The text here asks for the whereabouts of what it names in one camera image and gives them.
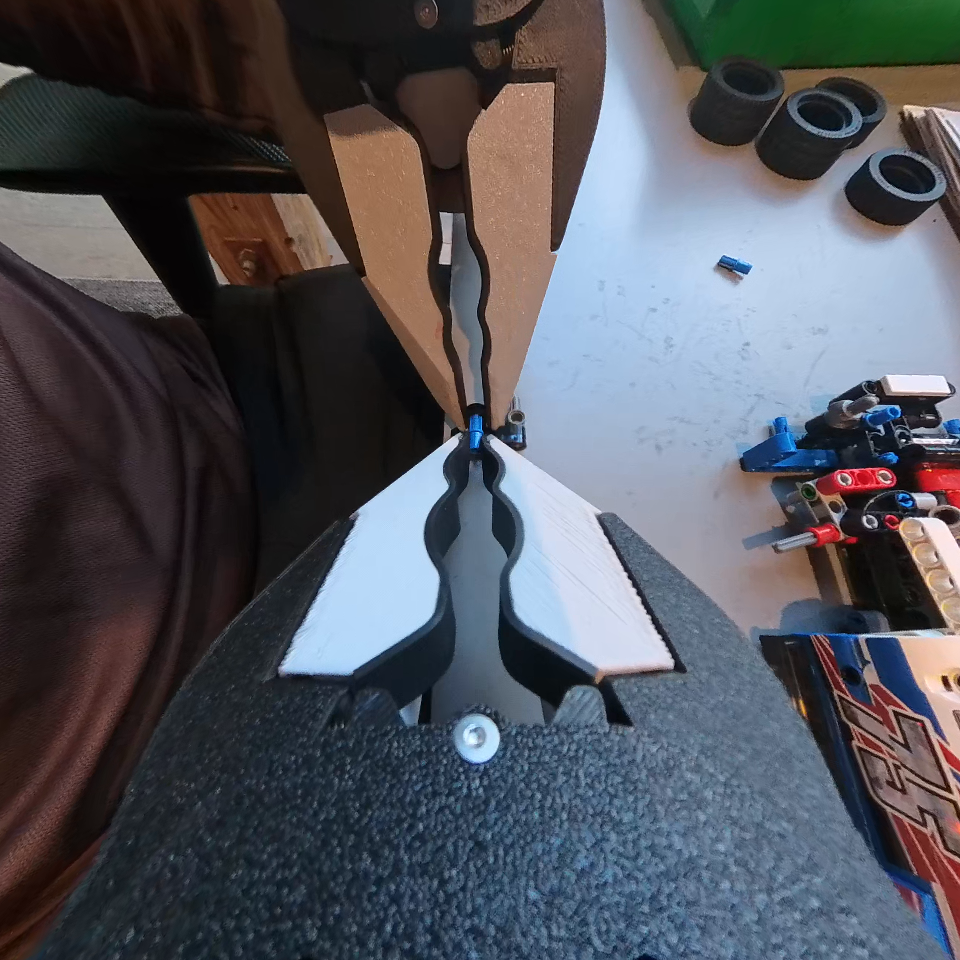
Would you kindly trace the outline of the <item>wooden cabinet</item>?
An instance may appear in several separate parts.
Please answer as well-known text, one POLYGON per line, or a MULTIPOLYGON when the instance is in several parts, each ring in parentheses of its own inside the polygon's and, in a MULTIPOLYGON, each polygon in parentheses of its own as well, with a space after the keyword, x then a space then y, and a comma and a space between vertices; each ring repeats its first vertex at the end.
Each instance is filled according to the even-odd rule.
POLYGON ((226 282, 256 287, 347 263, 304 194, 200 194, 189 203, 226 282))

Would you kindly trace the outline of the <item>open instruction booklet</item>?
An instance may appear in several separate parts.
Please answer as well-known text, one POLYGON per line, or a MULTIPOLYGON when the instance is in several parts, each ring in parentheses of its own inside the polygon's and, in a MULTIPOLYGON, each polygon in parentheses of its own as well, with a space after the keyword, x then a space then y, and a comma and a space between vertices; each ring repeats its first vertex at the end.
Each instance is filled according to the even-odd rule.
POLYGON ((959 108, 904 104, 899 110, 899 127, 905 142, 915 152, 937 162, 959 164, 959 108))

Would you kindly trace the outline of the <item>person's black trousers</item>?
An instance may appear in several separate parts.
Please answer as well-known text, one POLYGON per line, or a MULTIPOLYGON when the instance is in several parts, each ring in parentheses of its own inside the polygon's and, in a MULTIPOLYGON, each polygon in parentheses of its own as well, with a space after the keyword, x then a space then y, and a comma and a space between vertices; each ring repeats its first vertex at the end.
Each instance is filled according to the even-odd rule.
POLYGON ((436 450, 445 417, 349 266, 224 285, 205 329, 246 434, 259 593, 436 450))

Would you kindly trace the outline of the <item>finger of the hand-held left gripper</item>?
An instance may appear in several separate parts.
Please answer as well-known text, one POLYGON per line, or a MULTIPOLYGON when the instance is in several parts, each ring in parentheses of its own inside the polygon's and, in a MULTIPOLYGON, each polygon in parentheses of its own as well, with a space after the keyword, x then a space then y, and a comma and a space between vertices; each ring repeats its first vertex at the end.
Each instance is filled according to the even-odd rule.
POLYGON ((467 223, 481 264, 482 373, 491 426, 502 426, 556 261, 551 248, 555 85, 511 82, 466 140, 467 223))
POLYGON ((441 409, 463 423, 463 389, 448 350, 450 311, 433 274, 439 222, 421 145, 368 103, 325 114, 323 122, 366 289, 441 409))

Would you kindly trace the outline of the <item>black rubber tyre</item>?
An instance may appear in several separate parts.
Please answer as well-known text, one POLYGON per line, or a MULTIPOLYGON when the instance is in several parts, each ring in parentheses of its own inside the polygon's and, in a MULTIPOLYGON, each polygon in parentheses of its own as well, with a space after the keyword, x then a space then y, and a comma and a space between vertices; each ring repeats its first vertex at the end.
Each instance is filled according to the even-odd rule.
POLYGON ((872 222, 905 226, 916 221, 945 195, 942 170, 912 150, 887 149, 871 154, 849 178, 849 204, 872 222))
POLYGON ((720 59, 708 68, 691 102, 691 127, 710 142, 745 145, 762 131, 784 92, 779 69, 745 56, 720 59))
POLYGON ((850 100, 861 114, 861 126, 850 140, 846 150, 856 149, 882 123, 887 114, 887 101, 870 84, 850 77, 828 77, 817 83, 817 88, 830 90, 850 100))
POLYGON ((862 114, 850 98, 822 87, 802 89, 776 110, 755 150, 774 173, 810 181, 834 165, 861 127, 862 114))

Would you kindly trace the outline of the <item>green plastic bin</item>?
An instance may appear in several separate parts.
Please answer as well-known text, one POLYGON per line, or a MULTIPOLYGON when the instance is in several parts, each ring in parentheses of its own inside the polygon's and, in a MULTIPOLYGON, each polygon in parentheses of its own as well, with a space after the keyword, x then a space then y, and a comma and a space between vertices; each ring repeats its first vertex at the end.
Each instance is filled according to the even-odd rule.
POLYGON ((666 1, 702 67, 745 56, 778 68, 959 62, 957 1, 666 1))

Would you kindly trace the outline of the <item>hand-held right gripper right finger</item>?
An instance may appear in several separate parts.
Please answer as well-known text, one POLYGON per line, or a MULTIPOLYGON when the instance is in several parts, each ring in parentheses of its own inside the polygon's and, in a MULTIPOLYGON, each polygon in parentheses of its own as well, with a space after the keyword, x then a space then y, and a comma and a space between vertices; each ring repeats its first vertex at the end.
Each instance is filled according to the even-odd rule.
POLYGON ((601 523, 601 510, 499 438, 484 438, 491 528, 506 554, 499 652, 551 707, 575 687, 672 672, 675 657, 601 523))

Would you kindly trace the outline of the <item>brick model race car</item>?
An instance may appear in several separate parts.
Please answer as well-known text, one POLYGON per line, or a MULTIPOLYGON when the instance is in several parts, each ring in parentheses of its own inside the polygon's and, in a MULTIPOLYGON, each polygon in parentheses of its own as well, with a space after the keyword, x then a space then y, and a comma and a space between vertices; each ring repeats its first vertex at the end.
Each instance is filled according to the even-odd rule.
POLYGON ((846 809, 946 956, 959 954, 958 419, 941 375, 888 374, 786 417, 739 458, 785 474, 793 533, 846 600, 839 632, 762 636, 846 809))

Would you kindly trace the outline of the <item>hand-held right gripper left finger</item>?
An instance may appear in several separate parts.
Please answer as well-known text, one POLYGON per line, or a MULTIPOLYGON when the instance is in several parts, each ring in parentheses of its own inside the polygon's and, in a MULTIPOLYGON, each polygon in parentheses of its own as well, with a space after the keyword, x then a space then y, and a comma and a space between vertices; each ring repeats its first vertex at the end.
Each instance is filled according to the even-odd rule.
POLYGON ((455 619, 444 559, 460 533, 468 434, 450 438, 354 512, 279 665, 406 707, 450 667, 455 619))

